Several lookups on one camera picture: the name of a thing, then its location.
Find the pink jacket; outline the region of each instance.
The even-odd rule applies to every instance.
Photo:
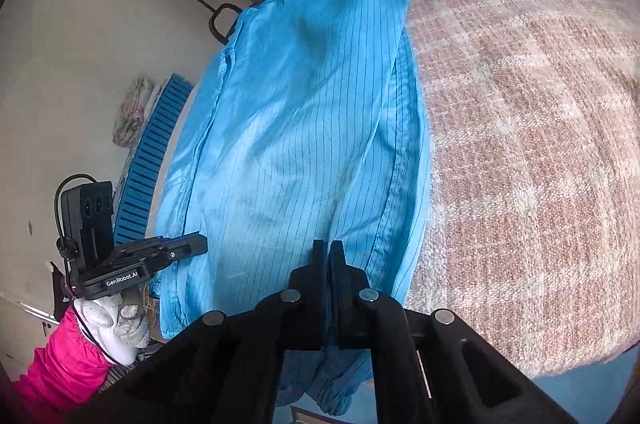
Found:
[[[57,424],[100,388],[111,366],[81,334],[69,307],[46,346],[34,350],[27,374],[14,382],[14,389],[38,424]]]

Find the blue plastic basket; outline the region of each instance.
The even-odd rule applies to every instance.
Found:
[[[133,155],[122,189],[113,229],[115,245],[145,237],[151,200],[166,146],[192,90],[193,85],[189,81],[174,74],[158,99]]]

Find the wire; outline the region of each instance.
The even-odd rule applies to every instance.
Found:
[[[71,175],[69,177],[67,177],[66,179],[64,179],[62,182],[60,182],[60,185],[58,186],[58,188],[56,189],[56,195],[54,196],[54,203],[53,203],[53,209],[54,209],[54,215],[56,218],[56,228],[58,229],[58,236],[59,236],[59,242],[60,244],[58,245],[58,250],[60,251],[60,253],[62,254],[62,252],[64,251],[65,254],[69,254],[69,252],[71,251],[71,249],[69,249],[67,247],[67,244],[69,242],[68,239],[66,239],[64,237],[64,235],[62,234],[62,226],[60,226],[60,215],[58,214],[58,203],[60,200],[60,193],[62,192],[62,188],[65,187],[67,184],[69,184],[69,182],[74,181],[76,179],[86,179],[89,180],[91,182],[93,182],[94,184],[97,183],[98,181],[96,179],[94,179],[91,175],[87,175],[86,173],[77,173],[76,175]],[[65,262],[65,287],[66,287],[66,294],[69,298],[69,305],[71,305],[71,309],[73,310],[74,314],[76,315],[76,319],[80,322],[80,324],[82,325],[82,328],[84,329],[84,334],[86,336],[86,338],[91,341],[95,346],[98,347],[98,349],[104,354],[104,356],[109,359],[113,364],[117,364],[118,366],[122,366],[124,368],[124,365],[120,364],[117,360],[113,359],[113,357],[110,356],[110,354],[107,353],[107,351],[100,346],[100,343],[98,343],[98,340],[94,337],[94,335],[91,333],[91,330],[89,330],[89,328],[87,327],[86,323],[84,322],[84,319],[82,319],[80,317],[80,314],[78,314],[78,310],[76,310],[76,305],[74,303],[74,300],[77,299],[76,295],[74,294],[74,291],[71,287],[71,274],[69,274],[69,259],[68,257],[62,255],[63,261]]]

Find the silver screw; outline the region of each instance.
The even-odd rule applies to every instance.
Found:
[[[436,321],[443,325],[452,324],[455,318],[455,315],[450,310],[440,309],[436,311]]]
[[[378,291],[375,289],[362,289],[360,292],[358,292],[358,297],[362,301],[372,302],[378,299],[380,297],[380,294],[378,294]]]
[[[295,289],[286,289],[280,293],[280,299],[285,303],[295,303],[300,299],[300,292]]]
[[[210,310],[202,316],[202,322],[207,327],[215,327],[225,320],[225,315],[218,310]]]

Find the gloved hand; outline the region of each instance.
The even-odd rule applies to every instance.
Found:
[[[74,306],[94,339],[120,364],[133,364],[138,348],[148,345],[150,326],[138,287],[93,301],[76,299]],[[79,328],[86,333],[80,323]]]

